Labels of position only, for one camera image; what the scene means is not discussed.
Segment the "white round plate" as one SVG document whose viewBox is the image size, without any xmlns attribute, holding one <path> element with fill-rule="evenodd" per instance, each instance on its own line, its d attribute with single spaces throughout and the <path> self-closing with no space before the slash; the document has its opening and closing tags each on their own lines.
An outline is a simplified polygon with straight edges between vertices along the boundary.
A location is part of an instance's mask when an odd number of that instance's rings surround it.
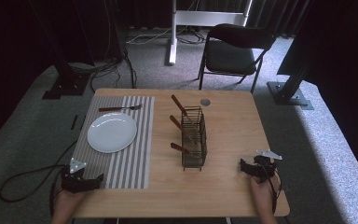
<svg viewBox="0 0 358 224">
<path fill-rule="evenodd" d="M 137 134 L 132 117 L 123 113 L 108 113 L 98 117 L 89 126 L 89 145 L 98 152 L 116 153 L 128 147 Z"/>
</svg>

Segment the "dark curtain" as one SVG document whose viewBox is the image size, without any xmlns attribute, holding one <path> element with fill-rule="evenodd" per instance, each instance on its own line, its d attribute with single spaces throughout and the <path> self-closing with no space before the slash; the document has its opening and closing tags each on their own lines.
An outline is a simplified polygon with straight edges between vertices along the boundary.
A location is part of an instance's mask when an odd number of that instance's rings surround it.
<svg viewBox="0 0 358 224">
<path fill-rule="evenodd" d="M 303 80 L 317 86 L 358 160 L 358 0 L 312 1 L 288 52 L 311 49 Z"/>
<path fill-rule="evenodd" d="M 46 68 L 121 56 L 117 0 L 0 0 L 0 129 Z"/>
</svg>

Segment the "black metal stand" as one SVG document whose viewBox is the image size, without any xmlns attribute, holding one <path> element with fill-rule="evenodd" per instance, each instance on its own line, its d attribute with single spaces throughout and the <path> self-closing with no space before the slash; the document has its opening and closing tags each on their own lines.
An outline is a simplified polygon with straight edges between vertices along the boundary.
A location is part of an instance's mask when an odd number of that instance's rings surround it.
<svg viewBox="0 0 358 224">
<path fill-rule="evenodd" d="M 67 62 L 62 47 L 51 28 L 48 16 L 41 7 L 39 0 L 27 0 L 41 30 L 45 49 L 52 61 L 58 76 L 49 91 L 45 91 L 43 99 L 58 100 L 64 95 L 84 94 L 90 74 L 77 74 Z"/>
</svg>

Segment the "person's right hand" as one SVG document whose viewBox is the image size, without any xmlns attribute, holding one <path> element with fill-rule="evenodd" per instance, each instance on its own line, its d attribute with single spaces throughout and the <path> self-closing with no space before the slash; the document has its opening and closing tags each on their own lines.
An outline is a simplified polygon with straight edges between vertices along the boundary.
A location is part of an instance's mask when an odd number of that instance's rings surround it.
<svg viewBox="0 0 358 224">
<path fill-rule="evenodd" d="M 249 177 L 254 205 L 260 216 L 273 215 L 273 190 L 279 188 L 280 182 L 276 176 L 273 176 L 270 180 L 271 184 L 268 181 L 257 183 L 253 176 Z"/>
</svg>

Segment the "wooden handled utensil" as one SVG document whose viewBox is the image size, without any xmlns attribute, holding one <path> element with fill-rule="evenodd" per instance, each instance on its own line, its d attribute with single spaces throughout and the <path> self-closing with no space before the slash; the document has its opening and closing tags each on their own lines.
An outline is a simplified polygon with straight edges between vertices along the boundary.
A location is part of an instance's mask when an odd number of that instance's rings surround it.
<svg viewBox="0 0 358 224">
<path fill-rule="evenodd" d="M 170 115 L 170 121 L 194 144 L 197 145 L 196 141 L 191 135 L 185 130 L 185 127 L 176 119 L 175 116 Z"/>
<path fill-rule="evenodd" d="M 172 98 L 172 100 L 175 102 L 175 104 L 178 106 L 178 108 L 181 110 L 182 115 L 184 115 L 185 117 L 188 117 L 185 108 L 181 105 L 181 103 L 178 101 L 178 99 L 176 98 L 176 96 L 173 94 L 173 95 L 171 96 L 171 98 Z"/>
<path fill-rule="evenodd" d="M 176 149 L 176 150 L 181 151 L 181 152 L 186 153 L 186 154 L 190 153 L 190 151 L 188 149 L 186 149 L 186 148 L 184 148 L 182 146 L 179 146 L 179 145 L 177 145 L 175 143 L 171 143 L 171 148 Z"/>
</svg>

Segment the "white metal stand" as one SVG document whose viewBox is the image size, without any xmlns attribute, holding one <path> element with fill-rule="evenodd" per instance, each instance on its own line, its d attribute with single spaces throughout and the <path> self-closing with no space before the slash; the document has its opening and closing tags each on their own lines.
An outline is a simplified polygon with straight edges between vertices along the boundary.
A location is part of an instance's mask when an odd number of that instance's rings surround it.
<svg viewBox="0 0 358 224">
<path fill-rule="evenodd" d="M 229 23 L 245 26 L 250 16 L 250 11 L 254 0 L 248 0 L 244 11 L 240 12 L 212 12 L 212 11 L 189 11 L 178 10 L 177 0 L 172 0 L 172 34 L 168 65 L 175 65 L 177 53 L 177 26 L 206 26 L 213 27 L 220 23 Z"/>
</svg>

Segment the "black folding chair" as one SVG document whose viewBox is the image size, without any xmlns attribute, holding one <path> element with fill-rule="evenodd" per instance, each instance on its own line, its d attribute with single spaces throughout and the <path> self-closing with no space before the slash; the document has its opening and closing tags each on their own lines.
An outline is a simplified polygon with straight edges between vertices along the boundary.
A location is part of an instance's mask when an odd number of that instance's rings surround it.
<svg viewBox="0 0 358 224">
<path fill-rule="evenodd" d="M 205 74 L 241 77 L 254 75 L 251 92 L 259 77 L 264 55 L 277 36 L 266 28 L 218 24 L 207 34 L 197 80 L 202 89 Z"/>
</svg>

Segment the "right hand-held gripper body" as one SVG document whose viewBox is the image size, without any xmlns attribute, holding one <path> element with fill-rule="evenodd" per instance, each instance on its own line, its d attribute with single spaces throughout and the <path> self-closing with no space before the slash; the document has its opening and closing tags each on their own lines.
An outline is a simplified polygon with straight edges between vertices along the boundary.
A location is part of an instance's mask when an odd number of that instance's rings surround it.
<svg viewBox="0 0 358 224">
<path fill-rule="evenodd" d="M 282 156 L 271 150 L 257 150 L 256 153 L 257 155 L 254 157 L 255 168 L 253 176 L 259 177 L 260 180 L 264 182 L 274 176 L 277 168 L 275 161 L 281 161 Z"/>
</svg>

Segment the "person's left hand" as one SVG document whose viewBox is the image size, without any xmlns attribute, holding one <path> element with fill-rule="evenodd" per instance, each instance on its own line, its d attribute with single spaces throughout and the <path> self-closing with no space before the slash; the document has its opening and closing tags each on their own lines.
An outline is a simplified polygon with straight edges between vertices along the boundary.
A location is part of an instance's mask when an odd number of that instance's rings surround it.
<svg viewBox="0 0 358 224">
<path fill-rule="evenodd" d="M 62 190 L 55 201 L 54 216 L 70 217 L 87 195 L 87 192 L 72 193 L 67 190 Z"/>
</svg>

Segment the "grey striped placemat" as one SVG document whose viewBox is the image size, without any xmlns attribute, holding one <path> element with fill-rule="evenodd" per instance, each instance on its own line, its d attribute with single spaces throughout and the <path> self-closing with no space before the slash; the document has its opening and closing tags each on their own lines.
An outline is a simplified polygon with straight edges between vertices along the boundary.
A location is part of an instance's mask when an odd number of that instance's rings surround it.
<svg viewBox="0 0 358 224">
<path fill-rule="evenodd" d="M 104 174 L 103 189 L 145 189 L 148 187 L 155 98 L 152 96 L 95 96 L 92 98 L 73 158 L 85 162 L 84 177 L 93 179 Z M 99 112 L 101 107 L 142 104 L 138 110 L 122 109 Z M 87 139 L 91 123 L 108 113 L 123 113 L 134 119 L 137 134 L 132 143 L 116 153 L 93 149 Z"/>
</svg>

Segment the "black stand with grey base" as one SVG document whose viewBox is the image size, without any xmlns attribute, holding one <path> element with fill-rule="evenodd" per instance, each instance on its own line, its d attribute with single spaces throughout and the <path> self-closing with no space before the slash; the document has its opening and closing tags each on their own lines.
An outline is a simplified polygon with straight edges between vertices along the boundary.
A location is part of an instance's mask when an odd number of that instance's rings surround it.
<svg viewBox="0 0 358 224">
<path fill-rule="evenodd" d="M 298 54 L 288 52 L 278 70 L 278 74 L 288 75 L 285 82 L 269 81 L 268 89 L 276 105 L 299 105 L 305 110 L 312 110 L 299 86 L 309 73 L 310 65 L 315 56 L 315 49 L 301 50 Z"/>
</svg>

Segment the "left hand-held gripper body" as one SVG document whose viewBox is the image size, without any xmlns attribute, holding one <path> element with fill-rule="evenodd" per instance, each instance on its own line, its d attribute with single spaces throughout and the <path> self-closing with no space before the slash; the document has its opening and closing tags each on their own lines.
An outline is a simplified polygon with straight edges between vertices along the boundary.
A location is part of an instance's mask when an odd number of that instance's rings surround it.
<svg viewBox="0 0 358 224">
<path fill-rule="evenodd" d="M 86 163 L 72 158 L 61 171 L 62 189 L 72 193 L 88 191 L 88 183 L 83 178 Z"/>
</svg>

